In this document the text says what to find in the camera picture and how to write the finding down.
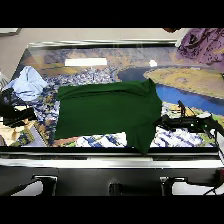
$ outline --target blue water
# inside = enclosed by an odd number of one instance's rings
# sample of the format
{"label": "blue water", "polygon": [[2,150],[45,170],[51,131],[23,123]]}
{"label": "blue water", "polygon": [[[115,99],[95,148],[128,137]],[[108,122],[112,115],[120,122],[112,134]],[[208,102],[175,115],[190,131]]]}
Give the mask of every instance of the blue water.
{"label": "blue water", "polygon": [[[130,68],[119,72],[118,78],[124,82],[133,80],[144,81],[146,78],[143,74],[149,70],[150,68]],[[156,90],[162,101],[177,104],[177,101],[180,100],[187,107],[195,107],[210,113],[224,115],[224,99],[202,96],[161,84],[156,85]]]}

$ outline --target river print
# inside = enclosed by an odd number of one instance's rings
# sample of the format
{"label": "river print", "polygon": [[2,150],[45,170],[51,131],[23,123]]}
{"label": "river print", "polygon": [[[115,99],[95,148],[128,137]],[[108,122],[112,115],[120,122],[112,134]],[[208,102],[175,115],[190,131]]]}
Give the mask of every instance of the river print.
{"label": "river print", "polygon": [[[190,60],[177,60],[175,47],[86,48],[86,49],[26,49],[14,78],[24,66],[32,66],[49,87],[31,103],[38,116],[36,128],[48,146],[125,147],[125,133],[95,136],[74,136],[54,141],[60,108],[56,101],[61,85],[144,81],[152,79],[163,101],[162,114],[180,116],[177,101],[187,108],[187,116],[209,112],[224,126],[224,80],[219,72]],[[107,65],[65,66],[66,59],[106,58]],[[213,147],[214,141],[205,134],[184,129],[169,132],[157,128],[151,147]]]}

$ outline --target green shirt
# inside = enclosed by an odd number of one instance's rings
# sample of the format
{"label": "green shirt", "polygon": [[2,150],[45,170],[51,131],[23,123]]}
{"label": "green shirt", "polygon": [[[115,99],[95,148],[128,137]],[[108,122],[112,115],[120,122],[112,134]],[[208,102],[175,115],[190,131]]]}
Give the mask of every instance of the green shirt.
{"label": "green shirt", "polygon": [[147,154],[162,101],[151,79],[60,87],[55,139],[125,132],[127,146]]}

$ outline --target purple patterned fabric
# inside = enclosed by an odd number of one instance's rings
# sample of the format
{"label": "purple patterned fabric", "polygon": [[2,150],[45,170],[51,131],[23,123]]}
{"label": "purple patterned fabric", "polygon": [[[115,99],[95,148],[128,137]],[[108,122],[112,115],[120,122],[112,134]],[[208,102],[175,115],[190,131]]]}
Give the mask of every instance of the purple patterned fabric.
{"label": "purple patterned fabric", "polygon": [[177,59],[188,58],[224,73],[224,28],[193,28],[177,49]]}

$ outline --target light blue cloth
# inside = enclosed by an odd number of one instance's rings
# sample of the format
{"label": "light blue cloth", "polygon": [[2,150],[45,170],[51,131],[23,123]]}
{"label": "light blue cloth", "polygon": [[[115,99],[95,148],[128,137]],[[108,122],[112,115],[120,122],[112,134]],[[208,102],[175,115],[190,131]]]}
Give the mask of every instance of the light blue cloth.
{"label": "light blue cloth", "polygon": [[20,72],[17,79],[12,80],[5,89],[13,88],[16,95],[24,101],[32,101],[43,92],[43,88],[47,86],[40,74],[31,66],[26,66]]}

